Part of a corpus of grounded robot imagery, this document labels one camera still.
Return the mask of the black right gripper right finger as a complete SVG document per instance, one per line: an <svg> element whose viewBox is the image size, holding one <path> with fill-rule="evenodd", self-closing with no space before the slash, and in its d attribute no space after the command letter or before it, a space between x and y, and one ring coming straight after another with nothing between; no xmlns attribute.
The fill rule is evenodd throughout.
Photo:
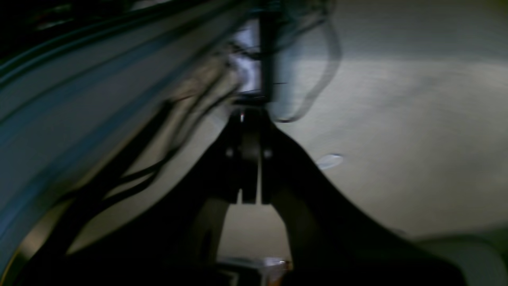
<svg viewBox="0 0 508 286"><path fill-rule="evenodd" d="M464 286L458 266L375 222L263 113L262 203L283 220L293 270L283 286Z"/></svg>

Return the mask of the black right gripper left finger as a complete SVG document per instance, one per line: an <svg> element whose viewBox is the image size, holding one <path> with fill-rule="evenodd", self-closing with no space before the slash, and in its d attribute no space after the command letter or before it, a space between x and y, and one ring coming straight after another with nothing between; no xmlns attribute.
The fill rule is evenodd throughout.
<svg viewBox="0 0 508 286"><path fill-rule="evenodd" d="M55 249L26 266L26 286L224 285L215 270L227 210L256 202L261 112L240 109L190 171L157 203L71 255Z"/></svg>

